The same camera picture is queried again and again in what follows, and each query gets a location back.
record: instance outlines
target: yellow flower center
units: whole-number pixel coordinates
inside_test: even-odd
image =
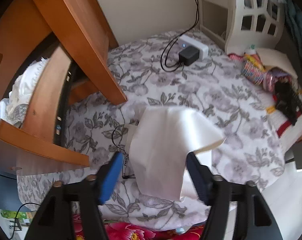
[[[137,233],[133,233],[132,236],[131,236],[131,239],[132,240],[140,240],[139,236]]]

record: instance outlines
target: wooden drawer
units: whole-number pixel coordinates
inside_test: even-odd
[[[51,29],[32,0],[14,0],[0,19],[0,101],[19,67]]]

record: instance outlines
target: floor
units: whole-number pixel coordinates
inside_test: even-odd
[[[263,196],[276,218],[283,240],[297,240],[302,234],[302,171],[297,172],[294,162],[286,164],[284,174],[263,191]],[[232,239],[235,214],[236,209],[230,212],[225,240]]]

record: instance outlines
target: wooden board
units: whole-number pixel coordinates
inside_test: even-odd
[[[78,81],[72,85],[69,96],[69,105],[80,102],[97,91],[98,89],[96,86],[88,78]]]
[[[45,142],[0,121],[0,170],[18,175],[45,174],[89,166],[87,155]]]
[[[96,0],[33,0],[65,49],[114,105],[126,96],[107,66],[109,38]]]
[[[57,110],[71,59],[58,46],[53,52],[35,87],[28,105],[22,130],[53,143]]]
[[[0,101],[19,67],[50,32],[32,0],[9,5],[0,19]]]

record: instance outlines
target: black power adapter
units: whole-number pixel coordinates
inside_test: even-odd
[[[195,62],[200,55],[199,49],[193,46],[186,47],[179,52],[179,62],[183,63],[186,66],[190,66]]]

